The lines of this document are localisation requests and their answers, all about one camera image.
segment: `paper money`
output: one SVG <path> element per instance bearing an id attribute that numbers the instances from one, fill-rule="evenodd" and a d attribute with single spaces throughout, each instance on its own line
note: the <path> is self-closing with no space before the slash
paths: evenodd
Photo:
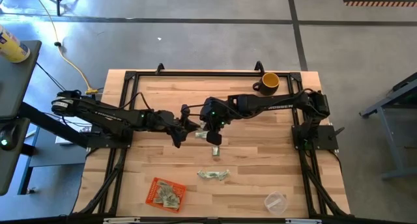
<path id="1" fill-rule="evenodd" d="M 163 204 L 166 208 L 178 209 L 180 206 L 180 197 L 175 195 L 173 186 L 162 180 L 159 180 L 157 184 L 160 186 L 156 191 L 159 198 L 154 198 L 154 203 Z"/>
<path id="2" fill-rule="evenodd" d="M 200 176 L 201 178 L 217 178 L 218 180 L 222 181 L 228 174 L 229 174 L 229 170 L 226 169 L 226 171 L 224 172 L 214 172 L 214 171 L 207 171 L 204 172 L 202 170 L 198 171 L 197 175 Z"/>
<path id="3" fill-rule="evenodd" d="M 211 155 L 220 156 L 220 147 L 216 145 L 211 146 Z"/>
<path id="4" fill-rule="evenodd" d="M 162 200 L 162 198 L 154 198 L 154 203 L 155 204 L 162 204 L 162 203 L 164 203 L 164 200 Z"/>
<path id="5" fill-rule="evenodd" d="M 207 138 L 207 133 L 205 131 L 200 131 L 195 133 L 195 137 L 205 139 Z"/>
<path id="6" fill-rule="evenodd" d="M 164 201 L 164 207 L 165 208 L 178 209 L 180 207 L 180 204 L 179 203 L 174 203 L 174 202 L 169 202 L 169 201 Z"/>

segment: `concrete floor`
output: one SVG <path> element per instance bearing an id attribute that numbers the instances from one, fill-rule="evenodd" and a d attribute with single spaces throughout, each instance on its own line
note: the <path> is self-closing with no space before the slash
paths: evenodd
<path id="1" fill-rule="evenodd" d="M 55 13 L 51 1 L 43 0 Z M 65 0 L 65 16 L 99 18 L 291 18 L 287 0 Z M 295 0 L 300 20 L 416 21 L 417 8 L 354 8 L 342 0 Z M 44 15 L 37 0 L 4 0 L 6 14 Z M 43 42 L 39 63 L 67 89 L 84 89 L 82 79 L 59 57 L 50 23 L 37 16 L 0 17 L 22 40 Z M 56 23 L 66 55 L 94 87 L 104 86 L 110 68 L 245 69 L 261 60 L 268 70 L 300 70 L 292 25 L 180 23 Z M 416 71 L 415 27 L 301 26 L 309 70 L 319 72 L 338 136 L 343 178 L 352 214 L 417 222 L 417 177 L 382 181 L 394 168 L 377 116 L 358 112 L 382 98 L 392 85 Z M 50 111 L 58 88 L 35 69 L 25 101 Z M 22 174 L 22 162 L 14 184 Z M 0 220 L 68 214 L 82 165 L 38 168 L 31 186 L 41 192 L 0 197 Z M 21 211 L 12 209 L 22 207 Z"/>

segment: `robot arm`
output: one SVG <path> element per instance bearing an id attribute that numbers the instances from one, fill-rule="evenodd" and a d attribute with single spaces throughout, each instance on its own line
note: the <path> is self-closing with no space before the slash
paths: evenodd
<path id="1" fill-rule="evenodd" d="M 294 95 L 258 97 L 254 94 L 238 94 L 228 96 L 227 100 L 214 97 L 207 98 L 200 112 L 200 120 L 206 123 L 207 141 L 220 145 L 220 130 L 232 120 L 250 119 L 263 111 L 292 109 L 303 110 L 307 120 L 301 125 L 299 134 L 304 139 L 314 137 L 320 121 L 329 116 L 326 95 L 311 89 L 304 89 Z"/>
<path id="2" fill-rule="evenodd" d="M 52 111 L 62 117 L 79 117 L 98 126 L 110 137 L 123 139 L 132 130 L 165 132 L 172 137 L 179 148 L 188 133 L 198 129 L 199 125 L 187 118 L 175 118 L 170 111 L 153 109 L 125 110 L 104 104 L 80 91 L 59 92 L 52 102 Z"/>

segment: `wooden tabletop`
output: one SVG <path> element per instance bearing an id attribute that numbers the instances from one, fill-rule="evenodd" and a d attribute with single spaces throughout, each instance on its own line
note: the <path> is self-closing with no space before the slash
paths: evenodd
<path id="1" fill-rule="evenodd" d="M 125 70 L 110 70 L 102 101 L 118 106 Z M 304 88 L 321 90 L 317 72 L 301 72 Z M 172 111 L 180 117 L 182 104 L 202 104 L 209 96 L 223 100 L 232 94 L 255 94 L 252 84 L 258 77 L 141 77 L 141 91 L 151 108 Z M 288 94 L 282 79 L 276 94 Z M 140 98 L 135 109 L 145 109 Z M 193 108 L 192 113 L 199 113 Z M 190 117 L 199 122 L 198 117 Z M 287 198 L 288 208 L 281 217 L 307 217 L 300 160 L 293 148 L 290 109 L 265 111 L 248 120 L 234 120 L 221 131 L 220 157 L 211 154 L 212 145 L 190 133 L 180 148 L 164 133 L 135 132 L 129 149 L 119 197 L 118 216 L 177 217 L 277 217 L 268 212 L 264 199 L 278 191 Z M 85 163 L 74 211 L 84 208 L 103 183 L 109 150 L 100 149 Z M 323 186 L 342 210 L 349 213 L 339 163 L 327 151 L 317 151 Z M 197 172 L 230 170 L 222 181 L 204 180 Z M 187 192 L 179 214 L 145 204 L 154 177 L 183 184 Z M 313 201 L 318 210 L 313 185 Z M 110 187 L 107 208 L 112 198 Z"/>

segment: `spray can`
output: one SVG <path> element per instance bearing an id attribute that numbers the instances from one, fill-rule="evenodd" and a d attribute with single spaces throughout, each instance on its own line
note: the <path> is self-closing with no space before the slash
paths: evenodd
<path id="1" fill-rule="evenodd" d="M 20 63 L 26 60 L 31 51 L 20 42 L 12 33 L 0 25 L 0 55 L 12 63 Z"/>

